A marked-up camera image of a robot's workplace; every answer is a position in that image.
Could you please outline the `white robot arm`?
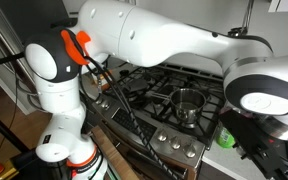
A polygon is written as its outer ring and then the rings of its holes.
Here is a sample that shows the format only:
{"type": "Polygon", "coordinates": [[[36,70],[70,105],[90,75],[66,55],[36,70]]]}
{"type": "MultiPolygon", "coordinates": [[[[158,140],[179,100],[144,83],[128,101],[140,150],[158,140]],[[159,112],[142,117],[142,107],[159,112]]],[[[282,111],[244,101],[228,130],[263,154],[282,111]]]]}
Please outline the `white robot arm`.
{"type": "Polygon", "coordinates": [[[78,180],[102,178],[107,164],[97,160],[97,146],[81,132],[85,107],[79,69],[98,68],[108,56],[152,67],[180,53],[216,61],[229,103],[273,116],[285,125],[280,137],[288,140],[288,55],[274,56],[260,37],[221,35],[127,3],[87,0],[75,26],[57,27],[25,43],[41,106],[52,115],[38,142],[38,157],[66,161],[78,180]]]}

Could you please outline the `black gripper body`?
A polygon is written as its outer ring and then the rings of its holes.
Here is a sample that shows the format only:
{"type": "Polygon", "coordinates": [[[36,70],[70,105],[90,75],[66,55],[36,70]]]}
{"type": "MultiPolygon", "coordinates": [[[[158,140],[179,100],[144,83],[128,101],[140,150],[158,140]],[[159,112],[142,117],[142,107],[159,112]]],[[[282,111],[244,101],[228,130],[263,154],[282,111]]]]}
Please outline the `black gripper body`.
{"type": "Polygon", "coordinates": [[[255,118],[233,109],[219,114],[219,120],[266,179],[288,180],[288,167],[273,147],[274,140],[257,126],[255,118]]]}

